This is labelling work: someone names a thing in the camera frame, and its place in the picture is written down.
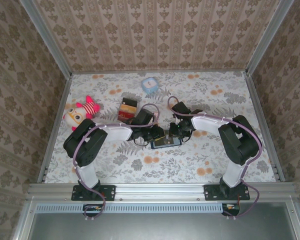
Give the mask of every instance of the black mounting plate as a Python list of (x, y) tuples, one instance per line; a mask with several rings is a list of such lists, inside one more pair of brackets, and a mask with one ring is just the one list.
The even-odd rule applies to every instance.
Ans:
[(225, 198), (220, 191), (220, 184), (207, 184), (203, 186), (204, 198), (206, 201), (237, 201), (238, 195), (241, 200), (250, 200), (249, 189), (246, 185), (241, 184), (236, 186), (236, 194)]
[[(114, 201), (116, 196), (115, 185), (101, 185), (98, 190), (106, 201)], [(96, 195), (93, 199), (91, 198), (91, 191), (84, 188), (82, 185), (75, 185), (72, 189), (71, 195), (72, 201), (102, 201), (101, 197)]]

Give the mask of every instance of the cardboard box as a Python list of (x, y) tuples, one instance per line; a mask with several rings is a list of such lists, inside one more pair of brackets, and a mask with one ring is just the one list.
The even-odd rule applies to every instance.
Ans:
[(118, 120), (126, 122), (128, 119), (134, 118), (137, 113), (138, 102), (128, 98), (123, 98), (118, 112)]

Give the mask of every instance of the small box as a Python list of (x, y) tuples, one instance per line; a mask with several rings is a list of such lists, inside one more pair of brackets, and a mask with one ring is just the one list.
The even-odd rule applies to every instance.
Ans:
[(118, 112), (118, 120), (126, 122), (128, 119), (134, 118), (137, 112), (138, 102), (128, 98), (123, 98)]
[(159, 84), (154, 77), (148, 77), (141, 82), (141, 87), (147, 94), (151, 94), (159, 89)]

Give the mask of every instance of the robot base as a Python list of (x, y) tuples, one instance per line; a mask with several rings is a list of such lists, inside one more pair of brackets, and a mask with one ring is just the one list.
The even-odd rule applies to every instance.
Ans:
[[(115, 185), (101, 185), (100, 181), (93, 188), (97, 192), (101, 193), (106, 201), (114, 201), (116, 196), (116, 186)], [(72, 189), (72, 201), (102, 201), (101, 197), (96, 193), (89, 191), (80, 183), (79, 185), (73, 186)]]
[(203, 186), (204, 198), (206, 201), (237, 201), (250, 200), (248, 187), (242, 183), (235, 187), (229, 188), (227, 193), (221, 191), (220, 184), (208, 184)]

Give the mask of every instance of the plush toy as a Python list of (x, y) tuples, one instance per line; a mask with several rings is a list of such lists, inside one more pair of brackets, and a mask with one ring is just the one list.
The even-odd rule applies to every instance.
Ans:
[(72, 131), (74, 131), (84, 119), (92, 119), (93, 115), (100, 110), (100, 106), (94, 103), (90, 96), (85, 97), (85, 104), (77, 102), (75, 106), (76, 108), (69, 109), (63, 116), (66, 123), (71, 126)]

